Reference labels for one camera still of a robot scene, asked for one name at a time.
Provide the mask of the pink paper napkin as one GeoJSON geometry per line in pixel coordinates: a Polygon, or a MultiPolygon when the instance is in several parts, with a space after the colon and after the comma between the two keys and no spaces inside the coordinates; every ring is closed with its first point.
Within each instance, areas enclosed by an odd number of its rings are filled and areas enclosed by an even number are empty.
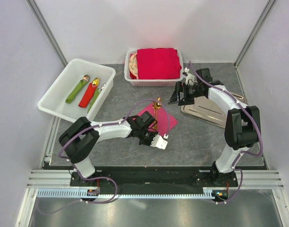
{"type": "MultiPolygon", "coordinates": [[[[145,111],[148,111],[153,116],[153,106],[149,104],[146,108],[141,110],[137,115],[141,116],[145,111]]],[[[178,123],[178,121],[172,116],[167,115],[166,111],[161,108],[158,111],[158,129],[157,131],[161,136],[168,134],[168,132],[178,123]]]]}

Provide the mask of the gold spoon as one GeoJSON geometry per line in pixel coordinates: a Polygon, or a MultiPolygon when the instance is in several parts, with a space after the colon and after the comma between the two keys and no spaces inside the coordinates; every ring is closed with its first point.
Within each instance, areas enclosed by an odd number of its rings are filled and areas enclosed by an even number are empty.
{"type": "Polygon", "coordinates": [[[157,101],[153,102],[153,116],[155,118],[155,123],[153,124],[153,129],[157,130],[158,129],[158,111],[159,109],[162,107],[162,105],[160,103],[158,103],[157,101]]]}

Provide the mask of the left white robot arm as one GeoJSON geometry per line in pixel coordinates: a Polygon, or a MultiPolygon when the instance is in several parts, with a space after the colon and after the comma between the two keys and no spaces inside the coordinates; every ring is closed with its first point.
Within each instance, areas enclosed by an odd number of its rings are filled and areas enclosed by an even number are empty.
{"type": "Polygon", "coordinates": [[[150,130],[153,116],[144,112],[141,116],[129,116],[113,122],[94,123],[80,117],[60,137],[59,143],[67,158],[80,173],[81,181],[92,186],[97,181],[95,167],[89,154],[97,142],[113,138],[138,138],[140,145],[165,149],[167,141],[156,131],[150,130]]]}

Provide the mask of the gold fork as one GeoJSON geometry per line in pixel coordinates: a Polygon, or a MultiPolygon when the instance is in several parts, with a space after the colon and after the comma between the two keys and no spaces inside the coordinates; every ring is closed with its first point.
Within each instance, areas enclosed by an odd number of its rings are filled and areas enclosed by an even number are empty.
{"type": "Polygon", "coordinates": [[[157,98],[157,101],[154,104],[154,117],[156,120],[158,120],[158,111],[162,107],[161,102],[162,102],[162,99],[159,97],[157,98]]]}

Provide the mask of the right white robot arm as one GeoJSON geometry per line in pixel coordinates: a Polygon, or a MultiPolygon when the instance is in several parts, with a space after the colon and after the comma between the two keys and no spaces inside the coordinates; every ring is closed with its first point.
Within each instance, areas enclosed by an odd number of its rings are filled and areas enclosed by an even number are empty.
{"type": "Polygon", "coordinates": [[[194,73],[185,68],[185,82],[177,82],[168,101],[171,104],[193,105],[195,98],[206,97],[226,114],[224,129],[225,148],[208,172],[196,172],[199,186],[237,186],[234,172],[237,162],[244,154],[251,155],[249,148],[261,143],[260,111],[257,106],[248,106],[237,100],[219,80],[213,80],[208,68],[194,73]]]}

